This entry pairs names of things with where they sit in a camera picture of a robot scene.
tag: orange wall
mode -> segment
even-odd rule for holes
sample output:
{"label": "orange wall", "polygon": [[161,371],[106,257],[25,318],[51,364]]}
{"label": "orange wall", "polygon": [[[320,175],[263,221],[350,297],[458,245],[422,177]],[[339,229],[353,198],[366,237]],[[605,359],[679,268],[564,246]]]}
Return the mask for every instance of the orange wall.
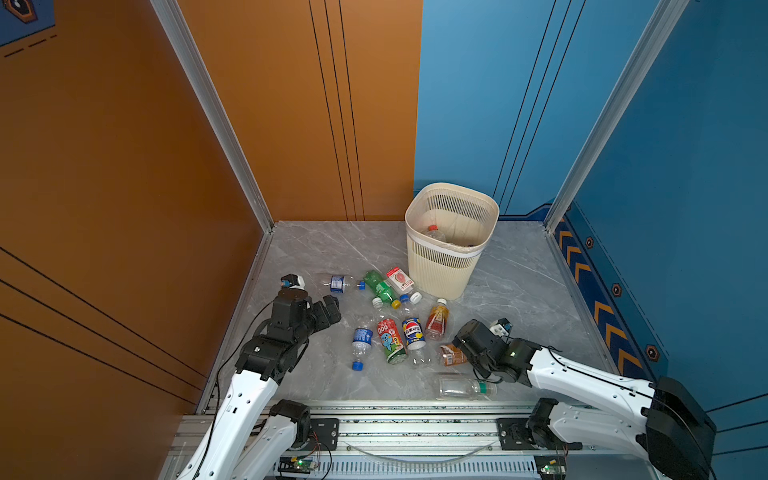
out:
{"label": "orange wall", "polygon": [[179,2],[275,220],[401,220],[420,0]]}
{"label": "orange wall", "polygon": [[55,14],[0,48],[3,477],[155,478],[261,232],[149,2]]}

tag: blue bottle label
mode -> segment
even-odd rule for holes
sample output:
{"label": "blue bottle label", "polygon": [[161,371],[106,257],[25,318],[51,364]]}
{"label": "blue bottle label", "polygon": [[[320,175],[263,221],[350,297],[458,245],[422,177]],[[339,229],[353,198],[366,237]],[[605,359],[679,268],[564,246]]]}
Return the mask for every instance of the blue bottle label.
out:
{"label": "blue bottle label", "polygon": [[352,340],[353,342],[365,342],[367,344],[371,344],[371,338],[373,337],[373,332],[368,329],[357,329],[355,330],[355,338]]}
{"label": "blue bottle label", "polygon": [[409,318],[402,321],[402,332],[406,335],[408,345],[414,342],[424,342],[422,324],[417,318]]}
{"label": "blue bottle label", "polygon": [[331,292],[344,293],[344,276],[331,275]]}

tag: green plastic bottle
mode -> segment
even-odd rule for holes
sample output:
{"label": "green plastic bottle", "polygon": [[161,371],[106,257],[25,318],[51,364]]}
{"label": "green plastic bottle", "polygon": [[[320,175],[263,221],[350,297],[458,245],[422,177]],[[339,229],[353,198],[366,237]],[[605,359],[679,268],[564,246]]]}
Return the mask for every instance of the green plastic bottle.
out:
{"label": "green plastic bottle", "polygon": [[379,273],[378,270],[370,270],[366,273],[366,277],[363,280],[371,290],[376,292],[376,296],[382,299],[383,302],[392,305],[392,308],[398,308],[400,306],[400,300],[397,299],[395,290],[384,281],[384,276]]}

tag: plastic bottle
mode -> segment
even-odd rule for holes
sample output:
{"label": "plastic bottle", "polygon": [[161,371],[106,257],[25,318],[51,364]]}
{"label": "plastic bottle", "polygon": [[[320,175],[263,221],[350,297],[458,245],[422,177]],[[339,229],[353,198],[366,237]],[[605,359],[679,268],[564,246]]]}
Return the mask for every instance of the plastic bottle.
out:
{"label": "plastic bottle", "polygon": [[397,318],[384,311],[384,302],[376,297],[373,299],[373,308],[376,310],[374,320],[376,332],[381,337],[382,345],[386,350],[386,361],[392,365],[400,363],[407,358],[406,346],[402,342],[400,332],[397,331]]}
{"label": "plastic bottle", "polygon": [[419,322],[419,316],[414,312],[413,304],[407,295],[400,296],[400,302],[402,304],[400,309],[404,313],[402,333],[406,336],[411,363],[417,367],[428,365],[432,362],[432,357],[428,355],[425,348],[427,342],[422,331],[422,324]]}
{"label": "plastic bottle", "polygon": [[428,339],[440,340],[445,336],[445,329],[448,328],[448,314],[450,313],[447,304],[448,302],[444,298],[438,298],[432,311],[429,312],[427,325],[424,328]]}
{"label": "plastic bottle", "polygon": [[316,273],[313,275],[315,283],[320,286],[326,286],[331,293],[344,293],[348,287],[354,287],[354,290],[365,290],[366,283],[356,280],[354,276],[344,273]]}
{"label": "plastic bottle", "polygon": [[395,290],[389,286],[384,280],[384,276],[378,270],[370,270],[366,273],[364,280],[366,285],[376,292],[376,296],[383,302],[387,302],[394,309],[400,307],[400,300],[397,299]]}
{"label": "plastic bottle", "polygon": [[496,384],[458,373],[438,373],[437,384],[442,398],[471,399],[496,395]]}
{"label": "plastic bottle", "polygon": [[430,225],[424,234],[429,238],[445,242],[445,234],[437,229],[437,225]]}
{"label": "plastic bottle", "polygon": [[371,353],[374,322],[373,318],[362,318],[357,323],[352,337],[352,370],[356,372],[362,372],[363,360]]}
{"label": "plastic bottle", "polygon": [[467,363],[467,356],[451,343],[447,343],[438,347],[437,361],[443,366],[455,366]]}

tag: gray marble floor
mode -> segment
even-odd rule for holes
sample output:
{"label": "gray marble floor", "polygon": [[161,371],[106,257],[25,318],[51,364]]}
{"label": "gray marble floor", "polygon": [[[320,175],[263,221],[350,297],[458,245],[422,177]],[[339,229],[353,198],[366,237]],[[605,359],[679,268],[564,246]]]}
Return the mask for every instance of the gray marble floor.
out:
{"label": "gray marble floor", "polygon": [[[553,345],[570,359],[606,369],[604,357],[595,347],[596,330],[578,316],[556,264],[558,260],[546,244],[540,223],[499,222],[463,296],[449,302],[446,339],[451,339],[470,319],[488,325],[506,317],[513,325],[513,336]],[[371,267],[386,272],[393,266],[408,269],[403,222],[279,222],[247,315],[238,320],[227,352],[243,337],[253,315],[275,297],[281,276],[303,275],[313,300],[320,300],[329,292],[313,282],[315,273],[362,276]],[[431,366],[419,370],[405,363],[389,365],[377,338],[365,370],[352,371],[351,338],[358,319],[373,312],[371,299],[369,291],[339,295],[341,322],[311,337],[306,355],[297,368],[286,375],[277,398],[430,400],[436,398],[436,372],[472,375],[466,364],[446,368],[433,361]],[[416,306],[420,318],[428,316],[434,302],[435,297],[424,295]],[[267,318],[269,311],[267,309],[259,321]],[[223,369],[220,377],[225,391],[233,373],[231,364]],[[504,383],[499,385],[493,399],[535,403],[543,395],[551,396],[551,393]]]}

